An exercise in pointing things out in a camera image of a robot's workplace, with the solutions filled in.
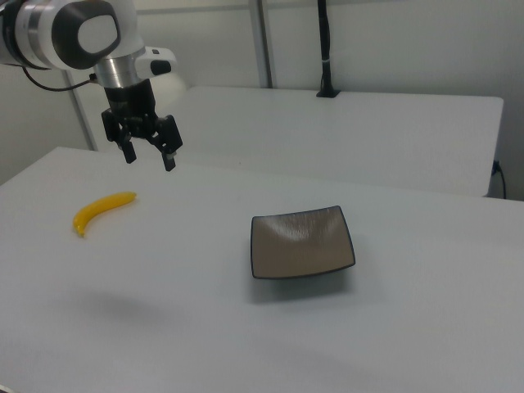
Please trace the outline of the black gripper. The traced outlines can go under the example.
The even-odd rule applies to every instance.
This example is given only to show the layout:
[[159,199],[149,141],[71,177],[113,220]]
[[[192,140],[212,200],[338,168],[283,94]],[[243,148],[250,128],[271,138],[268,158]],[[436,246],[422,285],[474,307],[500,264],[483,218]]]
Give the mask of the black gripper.
[[149,79],[124,88],[104,88],[109,108],[102,112],[102,123],[109,142],[115,142],[127,164],[137,157],[131,135],[145,138],[161,154],[165,170],[176,166],[174,157],[183,145],[172,115],[156,114],[156,99]]

